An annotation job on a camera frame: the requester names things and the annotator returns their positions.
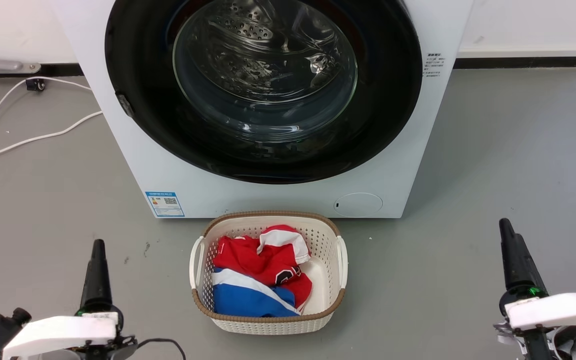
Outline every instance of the white handle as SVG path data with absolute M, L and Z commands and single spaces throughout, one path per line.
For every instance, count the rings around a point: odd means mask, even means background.
M 204 237 L 203 236 L 199 236 L 199 239 L 197 239 L 197 241 L 194 242 L 194 245 L 192 246 L 192 251 L 190 251 L 190 267 L 188 268 L 188 275 L 190 276 L 190 288 L 191 289 L 197 289 L 197 283 L 195 282 L 196 277 L 195 277 L 195 269 L 198 269 L 197 264 L 198 264 L 198 260 L 197 260 L 197 249 L 199 249 L 199 245 L 201 246 L 201 251 L 199 252 L 200 254 L 204 253 L 204 247 L 203 247 L 203 242 Z
M 346 242 L 339 235 L 336 237 L 336 251 L 339 259 L 340 285 L 341 289 L 345 289 L 348 280 L 348 251 L 346 250 Z

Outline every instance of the front-loading washing machine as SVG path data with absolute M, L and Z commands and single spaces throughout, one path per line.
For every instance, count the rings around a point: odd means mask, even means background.
M 473 0 L 51 0 L 160 218 L 398 218 Z

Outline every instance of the beige plastic basket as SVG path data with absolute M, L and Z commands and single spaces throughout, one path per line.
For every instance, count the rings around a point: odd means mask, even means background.
M 224 235 L 259 237 L 269 226 L 285 224 L 297 229 L 311 251 L 301 271 L 312 281 L 312 292 L 301 316 L 246 317 L 213 312 L 213 258 Z M 324 216 L 293 211 L 252 211 L 227 214 L 213 220 L 192 247 L 190 286 L 197 308 L 220 328 L 251 335 L 292 335 L 323 328 L 341 304 L 348 278 L 348 253 L 339 230 Z

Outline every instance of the brown basket rim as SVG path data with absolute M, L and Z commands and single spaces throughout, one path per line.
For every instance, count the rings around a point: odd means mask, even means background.
M 225 214 L 221 215 L 216 219 L 213 219 L 206 230 L 203 232 L 203 236 L 205 237 L 208 235 L 208 232 L 212 228 L 215 227 L 218 223 L 222 221 L 229 220 L 229 219 L 236 219 L 236 218 L 243 218 L 243 217 L 304 217 L 310 219 L 316 219 L 318 221 L 322 221 L 328 225 L 334 235 L 339 236 L 340 232 L 337 226 L 326 216 L 322 216 L 320 214 L 314 214 L 312 212 L 301 212 L 301 211 L 288 211 L 288 210 L 258 210 L 258 211 L 244 211 L 244 212 L 233 212 L 232 214 Z M 322 312 L 318 312 L 316 314 L 309 314 L 309 315 L 300 315 L 300 316 L 286 316 L 286 317 L 250 317 L 250 316 L 232 316 L 232 315 L 224 315 L 218 314 L 216 312 L 212 312 L 208 310 L 206 306 L 202 303 L 201 299 L 199 299 L 199 292 L 197 289 L 192 289 L 192 298 L 194 299 L 194 304 L 197 305 L 197 308 L 207 317 L 214 319 L 216 321 L 229 321 L 229 322 L 246 322 L 246 323 L 256 323 L 256 324 L 277 324 L 277 323 L 287 323 L 287 322 L 304 322 L 304 321 L 315 321 L 317 319 L 322 319 L 330 314 L 332 314 L 339 305 L 341 305 L 341 301 L 346 294 L 346 289 L 341 288 L 339 290 L 339 294 L 334 299 L 334 303 L 329 306 L 329 308 L 323 310 Z

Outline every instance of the washing machine door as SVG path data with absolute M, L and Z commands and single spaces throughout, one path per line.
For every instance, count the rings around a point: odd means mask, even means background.
M 117 0 L 106 61 L 169 152 L 245 182 L 313 182 L 370 160 L 416 105 L 422 57 L 398 0 Z

